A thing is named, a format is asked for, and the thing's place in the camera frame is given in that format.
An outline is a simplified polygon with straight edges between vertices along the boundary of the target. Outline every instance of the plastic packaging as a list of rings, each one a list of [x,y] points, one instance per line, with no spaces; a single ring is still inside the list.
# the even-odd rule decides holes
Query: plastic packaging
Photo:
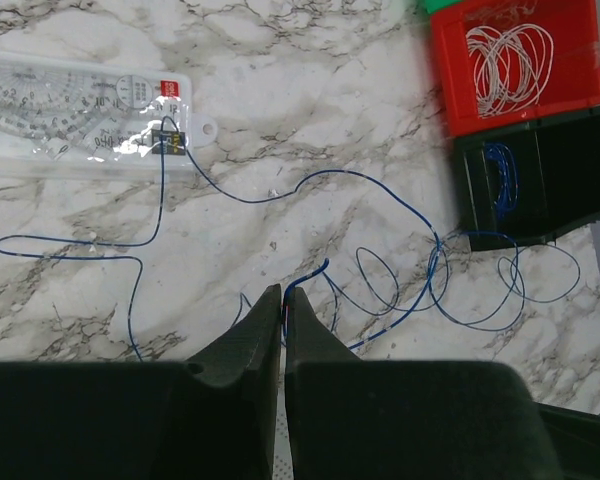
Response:
[[[464,0],[432,16],[435,54],[452,136],[600,105],[600,48],[595,0]],[[467,33],[475,27],[507,32],[525,24],[546,30],[554,46],[551,73],[537,102],[522,110],[483,117],[478,112]],[[529,54],[540,48],[525,44]],[[505,71],[501,75],[520,75]]]
[[[183,75],[0,52],[0,175],[155,179],[190,172],[185,148],[215,140]]]
[[[505,146],[516,163],[517,201],[505,215],[490,144]],[[600,220],[600,107],[456,138],[453,163],[463,230],[504,233],[527,246]],[[474,251],[511,248],[489,235],[470,242]]]

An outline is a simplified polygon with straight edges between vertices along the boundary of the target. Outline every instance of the white marble surface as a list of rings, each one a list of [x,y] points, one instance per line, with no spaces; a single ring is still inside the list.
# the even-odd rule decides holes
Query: white marble surface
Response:
[[[413,0],[0,1],[0,49],[168,69],[189,75],[195,106],[220,125],[201,163],[231,192],[261,198],[321,168],[383,179],[445,234],[457,225],[443,114],[432,73],[426,18]],[[357,246],[399,271],[405,298],[422,281],[430,249],[423,225],[357,179],[329,178],[281,203],[248,206],[200,179],[170,184],[157,241],[135,252],[146,272],[134,330],[143,354],[189,356],[225,331],[238,294],[255,300],[331,259],[329,273],[379,308],[354,273]],[[124,182],[0,179],[0,236],[11,233],[141,240],[158,188]],[[558,243],[582,266],[568,298],[528,305],[506,334],[414,314],[365,347],[367,358],[482,358],[506,362],[535,397],[600,411],[600,279],[589,229]],[[40,250],[48,246],[29,245]],[[488,313],[504,291],[493,254],[458,255],[445,305],[457,316]],[[575,269],[555,251],[526,253],[527,287],[550,298]],[[132,359],[126,309],[131,262],[30,261],[0,256],[0,359]],[[374,282],[389,292],[381,267]],[[324,280],[306,285],[325,317]],[[504,325],[513,300],[493,319]],[[378,329],[348,305],[345,342]]]

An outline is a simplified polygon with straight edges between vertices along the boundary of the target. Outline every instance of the coiled white wire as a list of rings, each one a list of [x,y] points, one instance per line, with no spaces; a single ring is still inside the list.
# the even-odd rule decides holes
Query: coiled white wire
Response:
[[[544,28],[531,23],[505,32],[475,27],[467,32],[467,45],[475,60],[481,117],[517,112],[539,102],[549,83],[554,53],[553,38]]]

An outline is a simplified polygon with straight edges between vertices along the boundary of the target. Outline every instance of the clear plastic protractor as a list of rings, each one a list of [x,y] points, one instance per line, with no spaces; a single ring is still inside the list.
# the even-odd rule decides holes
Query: clear plastic protractor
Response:
[[[185,149],[217,133],[192,112],[191,96],[184,75],[0,52],[0,171],[159,171],[165,116],[179,130],[165,123],[167,168],[188,168]]]

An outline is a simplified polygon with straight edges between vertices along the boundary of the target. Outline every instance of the thin blue cable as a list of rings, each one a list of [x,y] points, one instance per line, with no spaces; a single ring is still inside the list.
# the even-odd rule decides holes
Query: thin blue cable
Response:
[[[249,299],[247,298],[247,296],[244,293],[240,293],[240,308],[238,309],[238,314],[236,315],[235,320],[233,321],[233,323],[231,323],[231,327],[233,327],[236,323],[238,323],[238,320],[240,320],[240,315],[242,314],[242,307],[244,306],[244,304],[247,304],[247,306],[249,308],[251,308],[251,302],[249,301]]]
[[[498,166],[500,191],[494,204],[496,216],[502,220],[518,206],[518,167],[513,153],[502,143],[487,143],[484,151],[485,158]]]
[[[495,237],[499,237],[499,238],[504,238],[505,240],[511,242],[511,244],[514,246],[516,254],[514,256],[514,259],[511,261],[511,265],[514,267],[513,271],[515,272],[515,275],[512,276],[512,283],[511,283],[511,285],[507,284],[508,287],[509,287],[507,293],[503,297],[503,299],[500,302],[500,304],[493,310],[493,312],[491,312],[489,315],[487,315],[484,318],[481,318],[479,320],[473,320],[473,321],[461,321],[461,320],[458,320],[453,315],[451,315],[449,312],[447,312],[447,310],[440,304],[440,301],[442,300],[442,296],[436,296],[436,294],[433,291],[433,289],[430,289],[430,291],[429,291],[429,293],[431,295],[431,298],[433,299],[433,302],[434,302],[436,308],[438,309],[438,311],[445,318],[447,318],[449,321],[451,321],[452,323],[455,323],[457,325],[461,325],[463,327],[470,328],[472,330],[479,330],[479,331],[482,331],[482,332],[502,332],[502,331],[509,330],[522,317],[522,312],[524,310],[524,304],[525,304],[525,298],[524,298],[525,297],[525,284],[524,284],[524,279],[523,279],[522,274],[521,274],[520,269],[519,269],[520,250],[518,248],[518,244],[517,244],[517,242],[513,238],[511,238],[508,235],[505,235],[503,233],[498,233],[498,232],[482,232],[482,231],[477,231],[477,232],[461,232],[461,233],[458,233],[458,234],[454,234],[454,235],[451,235],[450,237],[448,237],[445,240],[444,243],[446,244],[446,242],[448,242],[449,240],[452,240],[452,239],[457,238],[459,236],[465,236],[465,235],[466,236],[481,236],[482,235],[482,236],[495,236]],[[520,281],[520,284],[521,284],[521,287],[522,287],[521,288],[522,302],[521,302],[518,314],[513,319],[513,321],[510,324],[508,324],[506,327],[501,327],[501,328],[477,327],[476,325],[481,325],[481,324],[483,324],[483,323],[491,320],[495,315],[498,314],[498,312],[500,312],[500,310],[502,310],[502,308],[504,307],[505,303],[507,302],[507,300],[509,299],[509,297],[513,293],[514,289],[516,288],[516,285],[517,285],[518,281]]]
[[[151,236],[145,240],[144,242],[139,243],[117,243],[117,242],[95,242],[93,240],[76,240],[73,238],[62,238],[62,237],[50,237],[44,235],[7,235],[5,237],[0,238],[0,244],[6,242],[8,240],[15,239],[24,239],[24,240],[41,240],[44,242],[52,242],[52,243],[63,243],[65,245],[80,245],[80,246],[93,246],[93,247],[107,247],[107,248],[138,248],[149,245],[153,242],[158,236],[158,232],[160,231],[160,226],[162,225],[162,215],[164,213],[164,192],[165,192],[165,158],[164,158],[164,138],[162,132],[164,132],[164,124],[166,118],[162,119],[160,124],[160,204],[158,206],[158,218],[156,220],[155,228],[153,229],[153,233]],[[69,260],[69,261],[110,261],[110,260],[133,260],[138,263],[138,275],[136,276],[136,280],[133,284],[133,289],[131,291],[131,297],[129,299],[129,307],[127,309],[127,333],[129,335],[129,342],[131,343],[131,348],[134,353],[138,357],[138,360],[143,361],[142,355],[140,353],[140,349],[136,344],[133,338],[133,331],[131,328],[131,314],[133,312],[133,304],[136,298],[136,294],[138,292],[138,286],[140,284],[140,279],[142,278],[142,273],[144,271],[144,264],[142,260],[133,255],[101,255],[98,257],[88,257],[82,255],[47,255],[47,254],[39,254],[39,253],[22,253],[16,252],[13,250],[3,249],[0,247],[0,254],[8,255],[11,257],[23,257],[23,258],[35,258],[35,259],[49,259],[49,260]]]
[[[540,304],[550,304],[550,303],[555,303],[559,300],[562,300],[563,298],[567,297],[571,292],[573,292],[576,287],[578,286],[578,284],[580,283],[580,279],[582,278],[582,268],[580,267],[580,263],[578,262],[578,260],[576,260],[576,257],[574,257],[573,255],[571,255],[569,252],[567,252],[566,250],[558,247],[557,245],[550,245],[550,244],[546,244],[544,245],[545,247],[548,248],[552,248],[554,250],[559,251],[560,253],[566,255],[576,266],[576,268],[578,269],[578,274],[576,275],[576,279],[573,282],[573,284],[567,289],[566,292],[562,293],[561,295],[558,295],[555,298],[549,299],[549,300],[539,300],[537,298],[532,298],[529,297],[527,295],[524,294],[524,292],[521,292],[519,288],[517,288],[517,286],[515,284],[513,285],[513,293],[519,297],[522,297],[524,300],[526,300],[527,302],[532,302],[532,303],[540,303]],[[523,249],[520,250],[520,255],[522,255],[523,252],[527,251],[529,249],[529,247],[525,247]],[[512,285],[509,285],[509,283],[507,282],[507,280],[504,278],[504,275],[502,274],[502,270],[500,268],[500,262],[505,261],[505,262],[509,262],[509,275],[511,275],[511,269],[512,269],[512,265],[511,265],[511,260],[509,260],[506,257],[500,257],[498,259],[498,264],[497,264],[497,270],[498,270],[498,276],[500,277],[500,279],[502,280],[502,282],[507,286],[507,287],[511,287]]]
[[[172,126],[174,127],[175,131],[178,132],[178,127],[175,124],[175,122],[173,121],[172,118],[170,117],[164,117],[162,119],[161,122],[161,132],[164,132],[164,125],[165,122],[169,121]],[[0,238],[0,243],[6,240],[10,240],[10,239],[16,239],[16,238],[22,238],[22,239],[29,239],[29,240],[43,240],[43,241],[50,241],[50,242],[58,242],[58,243],[65,243],[65,244],[69,244],[69,245],[93,245],[93,246],[104,246],[104,247],[120,247],[120,248],[135,248],[135,247],[142,247],[142,246],[146,246],[149,243],[151,243],[153,240],[155,240],[155,238],[158,235],[158,232],[160,230],[160,225],[161,225],[161,221],[162,221],[162,215],[163,215],[163,210],[164,210],[164,192],[165,192],[165,158],[164,158],[164,145],[163,145],[163,135],[160,135],[160,144],[161,144],[161,155],[160,155],[160,162],[161,162],[161,187],[160,187],[160,206],[159,206],[159,210],[158,210],[158,219],[156,222],[156,227],[153,231],[153,234],[151,235],[151,237],[141,243],[113,243],[113,242],[92,242],[92,241],[85,241],[85,240],[74,240],[74,239],[64,239],[64,238],[59,238],[59,237],[46,237],[46,236],[38,236],[38,235],[10,235],[10,236],[6,236],[3,238]],[[517,168],[515,166],[515,159],[513,159],[513,155],[511,154],[510,150],[504,146],[504,145],[497,145],[498,148],[502,148],[505,153],[503,153],[503,156],[506,156],[506,152],[509,153],[510,155],[510,159],[512,162],[512,169],[513,169],[513,176],[514,176],[514,185],[515,185],[515,196],[512,198],[511,197],[511,192],[510,192],[510,187],[507,185],[510,185],[510,180],[509,180],[509,169],[506,169],[506,172],[503,173],[503,170],[501,169],[501,182],[502,185],[504,185],[504,193],[501,192],[501,196],[502,200],[498,201],[498,205],[497,208],[500,209],[500,211],[504,211],[507,208],[511,208],[511,205],[513,205],[513,208],[515,208],[515,205],[517,205],[517,201],[518,201],[518,192],[517,192]],[[489,331],[489,332],[499,332],[499,331],[504,331],[507,330],[511,327],[513,327],[513,325],[515,325],[515,323],[519,320],[519,318],[521,317],[522,314],[522,309],[524,308],[524,302],[525,301],[535,301],[538,303],[552,303],[555,302],[561,298],[564,298],[566,295],[568,295],[571,291],[573,291],[573,289],[575,289],[575,287],[577,286],[579,279],[580,279],[580,274],[581,274],[581,270],[580,270],[580,265],[578,264],[577,260],[575,259],[575,257],[573,257],[572,255],[570,255],[569,253],[567,253],[566,251],[559,249],[558,247],[554,247],[560,251],[562,251],[563,253],[565,253],[566,255],[568,255],[577,265],[578,267],[578,278],[576,280],[576,282],[574,283],[574,285],[571,287],[571,289],[561,295],[560,297],[557,297],[555,299],[552,300],[547,300],[547,301],[543,301],[543,300],[534,300],[534,299],[530,299],[526,296],[526,290],[525,290],[525,285],[524,285],[524,279],[522,277],[522,274],[519,270],[519,255],[520,255],[520,251],[518,250],[517,245],[515,244],[515,241],[513,241],[511,238],[509,238],[508,236],[501,234],[501,233],[497,233],[497,232],[463,232],[460,234],[455,234],[452,235],[448,238],[445,239],[445,241],[441,241],[440,238],[438,237],[438,234],[436,232],[436,230],[434,229],[433,225],[429,222],[429,220],[422,215],[419,211],[417,211],[415,208],[413,208],[411,205],[409,205],[407,202],[405,202],[404,200],[402,200],[400,197],[398,197],[393,191],[391,191],[387,186],[385,186],[382,182],[376,180],[373,177],[367,176],[365,174],[362,174],[360,172],[356,172],[353,170],[345,170],[345,169],[325,169],[325,170],[320,170],[317,172],[314,172],[310,175],[307,175],[306,177],[304,177],[303,179],[300,180],[300,182],[298,182],[295,186],[295,188],[283,195],[279,195],[276,197],[272,197],[272,198],[264,198],[264,199],[259,199],[259,200],[249,200],[249,199],[243,199],[240,197],[237,197],[233,194],[230,194],[228,192],[226,192],[225,190],[223,190],[222,188],[220,188],[215,182],[213,182],[213,180],[204,172],[204,170],[202,170],[202,168],[198,165],[198,163],[196,162],[196,160],[193,158],[193,156],[191,155],[191,153],[188,150],[185,150],[186,154],[189,158],[189,160],[191,161],[191,163],[194,165],[194,167],[196,168],[196,170],[200,173],[200,175],[209,183],[209,185],[211,185],[215,190],[217,190],[219,193],[225,195],[226,197],[238,201],[240,203],[245,203],[245,204],[251,204],[251,205],[257,205],[257,204],[264,204],[264,203],[269,203],[269,202],[273,202],[273,201],[277,201],[277,200],[282,200],[284,198],[290,197],[291,195],[297,193],[299,191],[299,189],[302,187],[302,185],[304,185],[306,182],[308,182],[311,178],[316,177],[316,176],[320,176],[320,175],[329,175],[329,174],[347,174],[347,175],[353,175],[353,176],[357,176],[360,178],[363,178],[365,180],[368,180],[370,182],[372,182],[373,184],[379,186],[380,188],[382,188],[386,193],[389,194],[389,196],[391,196],[395,201],[397,201],[401,206],[405,207],[407,210],[409,210],[411,213],[413,213],[414,215],[416,215],[417,218],[419,218],[431,231],[431,233],[433,234],[434,240],[435,240],[435,246],[432,248],[431,250],[431,254],[429,256],[429,260],[428,260],[428,264],[427,264],[427,276],[426,276],[426,281],[425,281],[425,285],[423,286],[422,290],[420,291],[418,297],[416,298],[415,302],[412,304],[412,306],[410,308],[400,308],[397,306],[397,304],[400,301],[400,285],[397,279],[397,274],[389,267],[389,265],[379,256],[377,255],[375,252],[373,252],[372,250],[366,248],[366,247],[359,247],[356,250],[356,263],[358,265],[358,270],[363,278],[363,281],[365,282],[365,284],[367,285],[367,287],[370,289],[370,291],[372,292],[372,294],[386,307],[386,309],[381,310],[379,312],[371,312],[370,310],[363,308],[360,304],[358,304],[357,302],[355,302],[345,291],[344,289],[342,289],[341,287],[339,287],[336,282],[329,277],[329,275],[326,273],[326,268],[329,265],[329,260],[325,259],[324,263],[322,266],[320,266],[318,269],[314,270],[313,272],[311,272],[308,275],[305,275],[295,281],[293,281],[286,289],[285,289],[285,293],[284,293],[284,297],[283,297],[283,315],[284,318],[286,319],[286,315],[287,315],[287,300],[288,300],[288,295],[290,294],[291,290],[293,288],[295,288],[296,286],[322,274],[324,276],[324,278],[327,280],[327,284],[329,285],[331,292],[333,294],[334,297],[334,314],[333,314],[333,319],[331,322],[331,331],[335,332],[336,327],[337,327],[337,313],[338,313],[338,294],[342,295],[345,299],[347,299],[349,302],[351,302],[356,308],[360,309],[361,311],[371,315],[371,316],[384,316],[387,315],[391,312],[397,311],[397,312],[401,312],[403,313],[403,315],[401,315],[397,320],[394,320],[388,327],[370,335],[369,337],[358,341],[357,343],[351,345],[349,348],[350,349],[355,349],[358,348],[366,343],[369,343],[377,338],[379,338],[380,336],[388,333],[390,330],[392,330],[393,328],[395,328],[397,325],[399,325],[400,323],[402,323],[409,315],[411,315],[413,312],[421,312],[424,310],[428,310],[430,308],[436,307],[447,319],[449,319],[451,322],[458,324],[458,325],[462,325],[465,326],[467,328],[472,328],[474,330],[481,330],[481,331]],[[450,267],[449,267],[449,260],[447,257],[447,253],[445,251],[445,245],[446,242],[448,242],[449,240],[460,236],[460,235],[492,235],[492,236],[498,236],[501,238],[505,238],[509,241],[511,241],[516,248],[516,255],[514,257],[513,260],[510,260],[508,258],[505,257],[501,257],[498,260],[498,273],[500,275],[500,278],[503,280],[503,282],[505,283],[505,285],[509,288],[509,291],[507,292],[507,294],[505,295],[503,301],[500,303],[500,305],[496,308],[496,310],[494,312],[492,312],[492,314],[490,314],[489,316],[481,319],[481,320],[477,320],[477,321],[472,321],[472,322],[462,322],[459,321],[458,319],[454,318],[452,315],[450,315],[441,305],[440,305],[440,301],[442,299],[442,297],[444,296],[444,294],[447,291],[448,285],[449,285],[449,280],[450,280],[450,276],[451,276],[451,272],[450,272]],[[376,260],[378,260],[383,267],[386,269],[386,271],[389,273],[389,276],[391,277],[393,283],[394,283],[394,287],[396,289],[395,294],[393,295],[393,300],[392,302],[387,302],[379,293],[378,291],[373,287],[373,285],[371,284],[371,281],[369,280],[369,277],[367,275],[367,273],[365,272],[364,268],[362,267],[362,262],[360,260],[360,252],[364,251],[367,252],[369,254],[371,254]],[[129,259],[129,260],[134,260],[136,262],[138,262],[139,264],[139,272],[138,272],[138,276],[136,277],[136,281],[134,283],[134,288],[132,290],[132,294],[131,294],[131,298],[129,301],[129,308],[127,311],[127,329],[128,329],[128,334],[129,334],[129,340],[132,346],[132,349],[134,350],[134,352],[136,353],[138,359],[140,361],[142,361],[142,356],[140,354],[140,351],[138,349],[138,346],[136,345],[134,339],[133,339],[133,333],[132,333],[132,328],[131,328],[131,314],[132,314],[132,309],[133,309],[133,304],[135,301],[135,297],[136,297],[136,293],[137,293],[137,289],[138,289],[138,285],[140,283],[140,278],[142,276],[143,270],[144,270],[144,265],[142,263],[142,261],[138,258],[138,257],[134,257],[134,256],[130,256],[130,255],[116,255],[116,256],[100,256],[100,257],[83,257],[83,256],[67,256],[67,255],[44,255],[44,254],[31,254],[31,253],[20,253],[20,252],[14,252],[11,250],[4,250],[2,248],[0,248],[0,253],[4,254],[4,255],[10,255],[10,256],[19,256],[19,257],[25,257],[25,258],[37,258],[37,259],[57,259],[57,260],[80,260],[80,261],[98,261],[98,260],[123,260],[123,259]],[[445,261],[445,266],[444,266],[444,270],[445,270],[445,280],[444,280],[444,285],[443,285],[443,289],[442,292],[439,295],[436,295],[433,289],[433,279],[436,275],[436,273],[438,272],[438,264],[439,264],[439,259],[440,256],[444,257],[444,261]],[[500,262],[501,261],[508,261],[509,262],[509,275],[511,277],[511,283],[509,284],[501,271],[500,268]],[[422,307],[422,308],[417,308],[418,305],[420,304],[420,302],[422,301],[424,295],[426,293],[429,293],[429,295],[432,298],[432,303],[431,305],[428,305],[426,307]],[[506,301],[508,300],[509,296],[511,295],[511,293],[514,293],[515,295],[519,296],[522,298],[522,305],[521,305],[521,309],[520,312],[518,313],[518,315],[516,316],[516,318],[514,319],[513,322],[511,322],[510,325],[508,325],[507,327],[503,327],[503,328],[499,328],[499,329],[485,329],[482,327],[476,327],[476,325],[482,324],[486,321],[488,321],[489,319],[493,318],[493,316],[500,311],[500,309],[503,307],[503,305],[506,303]],[[235,320],[232,323],[232,326],[235,325],[239,318],[240,315],[242,313],[242,309],[243,309],[243,304],[246,303],[249,308],[251,308],[251,303],[249,302],[248,298],[246,297],[246,295],[244,295],[243,293],[240,293],[240,307],[238,310],[238,314],[235,318]],[[283,322],[283,335],[286,338],[286,322]]]

